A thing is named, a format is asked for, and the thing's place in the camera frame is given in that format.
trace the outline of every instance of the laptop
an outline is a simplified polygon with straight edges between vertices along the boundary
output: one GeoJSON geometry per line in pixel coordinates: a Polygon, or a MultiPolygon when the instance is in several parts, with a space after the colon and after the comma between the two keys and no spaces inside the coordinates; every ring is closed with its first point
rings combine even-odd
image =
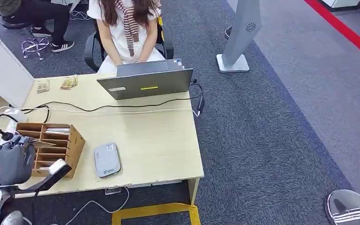
{"type": "Polygon", "coordinates": [[[181,59],[122,64],[118,66],[117,76],[148,74],[179,69],[184,69],[181,59]]]}
{"type": "Polygon", "coordinates": [[[97,79],[116,100],[188,91],[193,69],[123,75],[97,79]]]}

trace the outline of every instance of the wooden desk organizer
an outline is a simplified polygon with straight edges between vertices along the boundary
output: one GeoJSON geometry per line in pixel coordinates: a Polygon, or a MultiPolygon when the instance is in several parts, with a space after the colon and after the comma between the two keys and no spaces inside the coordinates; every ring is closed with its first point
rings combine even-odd
{"type": "Polygon", "coordinates": [[[81,156],[85,139],[75,129],[68,124],[47,124],[47,123],[18,123],[17,132],[24,136],[30,136],[43,142],[56,144],[53,147],[36,148],[34,169],[32,176],[46,177],[49,175],[47,169],[40,167],[49,167],[59,158],[63,159],[72,168],[65,177],[72,178],[81,156]],[[70,134],[49,134],[48,128],[69,128],[70,134]]]}

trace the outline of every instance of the woman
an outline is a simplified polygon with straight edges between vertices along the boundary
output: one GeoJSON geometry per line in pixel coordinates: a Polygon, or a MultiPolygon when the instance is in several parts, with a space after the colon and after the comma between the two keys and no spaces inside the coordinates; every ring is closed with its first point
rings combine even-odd
{"type": "Polygon", "coordinates": [[[108,56],[98,73],[116,73],[125,63],[164,60],[155,49],[158,0],[90,0],[88,15],[97,20],[108,56]]]}

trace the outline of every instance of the white cable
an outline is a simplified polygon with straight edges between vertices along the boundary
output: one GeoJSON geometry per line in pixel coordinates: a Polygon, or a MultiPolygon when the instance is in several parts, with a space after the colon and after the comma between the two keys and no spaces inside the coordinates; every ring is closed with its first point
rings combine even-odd
{"type": "Polygon", "coordinates": [[[201,111],[198,111],[198,113],[196,113],[194,110],[193,110],[193,113],[196,117],[198,117],[199,115],[201,115],[201,111]]]}
{"type": "Polygon", "coordinates": [[[10,106],[2,106],[2,107],[0,107],[0,110],[1,109],[12,109],[12,107],[10,107],[10,106]]]}
{"type": "MultiPolygon", "coordinates": [[[[66,225],[68,225],[69,223],[71,223],[78,215],[79,215],[79,213],[87,206],[87,205],[89,205],[89,203],[95,203],[95,204],[97,204],[98,206],[100,206],[100,208],[102,208],[104,211],[106,211],[107,213],[115,213],[115,212],[117,212],[117,211],[119,211],[119,210],[121,210],[124,206],[125,206],[125,204],[128,202],[128,200],[129,200],[129,195],[130,195],[130,193],[129,193],[129,189],[127,188],[127,187],[124,187],[125,189],[126,189],[126,191],[127,191],[127,197],[126,197],[126,200],[125,200],[125,202],[117,209],[117,210],[115,210],[115,211],[108,211],[106,208],[104,208],[102,205],[100,205],[98,202],[96,202],[96,201],[88,201],[88,203],[86,203],[86,204],[84,204],[84,206],[75,214],[75,216],[74,217],[72,217],[72,219],[70,219],[67,223],[66,223],[66,225]]],[[[30,225],[32,225],[32,223],[31,223],[31,221],[29,220],[29,219],[27,219],[26,217],[23,217],[23,219],[25,220],[25,221],[27,221],[27,223],[29,223],[30,225]]]]}
{"type": "Polygon", "coordinates": [[[29,223],[30,225],[32,225],[31,221],[29,219],[27,219],[26,217],[22,217],[25,221],[27,221],[27,223],[29,223]]]}
{"type": "Polygon", "coordinates": [[[95,203],[97,204],[98,206],[100,206],[100,208],[104,209],[104,211],[106,211],[107,213],[115,213],[119,210],[121,210],[123,208],[123,206],[125,206],[125,204],[128,202],[128,199],[129,199],[129,189],[127,187],[124,187],[127,191],[127,198],[125,200],[125,202],[115,211],[108,211],[106,210],[103,206],[101,206],[99,203],[97,203],[96,201],[89,201],[88,203],[86,203],[76,214],[74,217],[72,217],[72,219],[70,219],[70,221],[68,221],[68,223],[66,223],[66,225],[68,225],[69,223],[71,223],[77,216],[78,214],[89,204],[89,203],[95,203]]]}
{"type": "Polygon", "coordinates": [[[71,12],[71,16],[75,17],[75,18],[71,18],[71,17],[70,17],[71,20],[91,20],[91,19],[92,19],[92,18],[89,17],[86,13],[84,13],[84,12],[79,12],[79,11],[75,11],[75,10],[73,10],[73,11],[71,12]]]}
{"type": "MultiPolygon", "coordinates": [[[[44,110],[53,110],[53,111],[62,111],[62,112],[68,112],[68,113],[110,113],[110,112],[86,112],[86,111],[71,111],[71,110],[65,110],[65,109],[52,109],[52,108],[11,108],[13,110],[31,110],[31,109],[35,109],[35,110],[39,110],[39,109],[44,109],[44,110]]],[[[140,111],[140,112],[115,112],[115,114],[142,114],[142,113],[156,113],[156,112],[164,112],[164,111],[176,111],[176,110],[189,110],[186,108],[178,108],[178,109],[158,109],[158,110],[151,110],[151,111],[140,111]]]]}

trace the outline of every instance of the long brown hair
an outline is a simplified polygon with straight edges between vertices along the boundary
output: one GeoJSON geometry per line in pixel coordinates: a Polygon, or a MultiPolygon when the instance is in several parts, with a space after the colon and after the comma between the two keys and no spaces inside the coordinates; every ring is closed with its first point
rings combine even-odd
{"type": "MultiPolygon", "coordinates": [[[[116,11],[116,0],[98,0],[104,16],[104,22],[110,26],[117,25],[118,13],[116,11]]],[[[144,27],[148,27],[148,15],[152,15],[150,8],[156,10],[158,8],[157,0],[132,0],[135,12],[133,16],[136,22],[144,27]]]]}

